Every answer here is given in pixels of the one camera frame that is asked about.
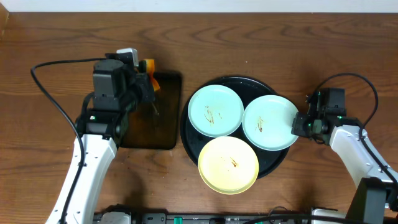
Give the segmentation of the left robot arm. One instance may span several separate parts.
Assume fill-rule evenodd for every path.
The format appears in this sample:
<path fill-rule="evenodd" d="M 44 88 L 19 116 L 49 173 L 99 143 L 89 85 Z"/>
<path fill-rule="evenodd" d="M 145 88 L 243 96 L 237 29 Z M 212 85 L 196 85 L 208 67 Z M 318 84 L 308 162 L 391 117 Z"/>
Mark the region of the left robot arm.
<path fill-rule="evenodd" d="M 94 91 L 74 127 L 73 158 L 47 223 L 91 223 L 112 160 L 129 128 L 129 114 L 155 100 L 154 60 L 106 59 L 93 68 Z"/>

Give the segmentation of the light blue plate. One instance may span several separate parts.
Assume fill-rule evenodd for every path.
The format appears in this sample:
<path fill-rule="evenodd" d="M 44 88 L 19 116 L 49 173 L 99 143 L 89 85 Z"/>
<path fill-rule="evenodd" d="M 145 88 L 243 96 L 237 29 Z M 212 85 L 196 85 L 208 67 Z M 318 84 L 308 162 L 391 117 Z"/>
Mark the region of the light blue plate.
<path fill-rule="evenodd" d="M 201 134 L 218 138 L 239 128 L 244 106 L 239 95 L 224 85 L 207 85 L 196 91 L 188 102 L 188 118 Z"/>

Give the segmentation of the orange green scrub sponge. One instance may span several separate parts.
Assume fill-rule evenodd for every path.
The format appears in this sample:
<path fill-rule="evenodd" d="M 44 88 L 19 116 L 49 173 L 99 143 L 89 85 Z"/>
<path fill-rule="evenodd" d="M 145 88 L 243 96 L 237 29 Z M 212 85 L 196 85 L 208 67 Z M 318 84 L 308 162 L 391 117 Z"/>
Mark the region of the orange green scrub sponge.
<path fill-rule="evenodd" d="M 144 59 L 139 61 L 139 71 L 141 73 L 148 74 L 150 78 L 150 82 L 154 88 L 154 91 L 160 90 L 160 85 L 158 84 L 157 80 L 154 78 L 155 73 L 155 61 L 154 59 Z"/>

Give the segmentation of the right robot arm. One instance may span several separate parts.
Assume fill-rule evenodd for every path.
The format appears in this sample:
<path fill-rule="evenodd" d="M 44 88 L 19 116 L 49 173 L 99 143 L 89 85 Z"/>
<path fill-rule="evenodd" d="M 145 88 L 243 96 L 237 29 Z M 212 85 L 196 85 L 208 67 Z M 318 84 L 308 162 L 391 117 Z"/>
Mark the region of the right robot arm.
<path fill-rule="evenodd" d="M 356 185 L 346 218 L 382 223 L 384 210 L 397 211 L 397 172 L 371 143 L 363 124 L 346 115 L 345 91 L 324 88 L 308 95 L 307 113 L 297 113 L 292 134 L 330 146 Z"/>

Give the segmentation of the yellow plate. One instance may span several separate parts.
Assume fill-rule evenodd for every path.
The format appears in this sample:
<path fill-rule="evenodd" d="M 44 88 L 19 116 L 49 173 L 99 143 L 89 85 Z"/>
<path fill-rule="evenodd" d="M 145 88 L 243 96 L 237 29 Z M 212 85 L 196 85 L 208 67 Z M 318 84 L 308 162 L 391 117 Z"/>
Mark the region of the yellow plate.
<path fill-rule="evenodd" d="M 223 136 L 212 139 L 202 148 L 198 171 L 209 188 L 221 194 L 235 195 L 255 183 L 259 160 L 248 143 Z"/>

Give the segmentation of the pale green plate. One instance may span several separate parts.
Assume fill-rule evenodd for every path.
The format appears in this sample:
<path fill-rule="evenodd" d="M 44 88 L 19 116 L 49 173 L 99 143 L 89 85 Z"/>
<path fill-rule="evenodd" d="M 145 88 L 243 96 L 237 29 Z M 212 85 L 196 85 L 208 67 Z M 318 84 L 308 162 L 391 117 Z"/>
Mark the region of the pale green plate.
<path fill-rule="evenodd" d="M 297 107 L 277 95 L 264 95 L 252 100 L 244 110 L 242 126 L 247 139 L 267 151 L 281 151 L 299 138 L 292 134 Z"/>

